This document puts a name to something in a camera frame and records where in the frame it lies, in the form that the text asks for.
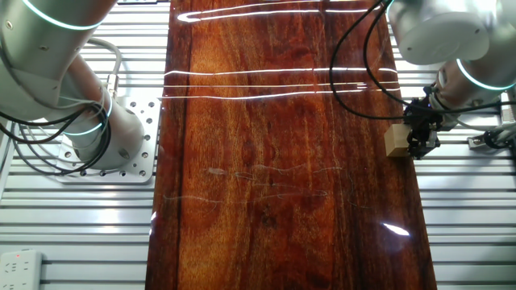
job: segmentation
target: metal bracket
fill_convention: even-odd
[[[115,170],[88,169],[85,172],[67,176],[57,176],[63,184],[144,184],[150,181],[154,172],[158,126],[160,123],[161,102],[158,99],[141,97],[123,97],[119,104],[125,106],[138,116],[144,126],[144,142],[139,152],[126,165]],[[81,161],[70,147],[72,142],[65,137],[59,151],[59,157],[70,160],[66,163],[58,160],[62,168],[74,169]]]

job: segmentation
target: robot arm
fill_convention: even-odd
[[[400,53],[414,64],[445,62],[422,100],[436,110],[493,103],[516,82],[516,2],[513,0],[397,0],[389,8]],[[435,124],[416,120],[412,156],[422,157],[449,131],[458,114]]]
[[[77,112],[81,102],[102,104],[109,116],[111,141],[94,165],[117,168],[140,149],[139,119],[111,97],[79,51],[116,3],[115,0],[0,0],[0,111],[32,121],[57,120]],[[82,160],[98,153],[100,123],[84,113],[65,134]]]

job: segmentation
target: reddish-brown wood grain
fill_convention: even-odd
[[[174,1],[147,290],[436,289],[414,165],[390,122],[330,94],[339,37],[371,1]],[[399,115],[363,69],[370,15],[335,78]],[[399,88],[385,20],[369,62]]]

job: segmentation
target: wooden board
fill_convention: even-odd
[[[330,94],[340,36],[371,1],[174,1],[147,290],[436,289],[414,165],[390,122]],[[358,111],[399,115],[361,60],[335,72]],[[369,62],[399,88],[385,20]]]

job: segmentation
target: wooden block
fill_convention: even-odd
[[[384,134],[385,153],[388,157],[407,157],[409,143],[406,141],[410,125],[393,124]]]
[[[147,290],[436,289],[413,161],[385,155],[390,121],[348,113],[328,85],[373,3],[172,2]],[[335,85],[354,110],[399,116],[358,88],[375,13]],[[368,57],[396,89],[391,51],[382,18]]]

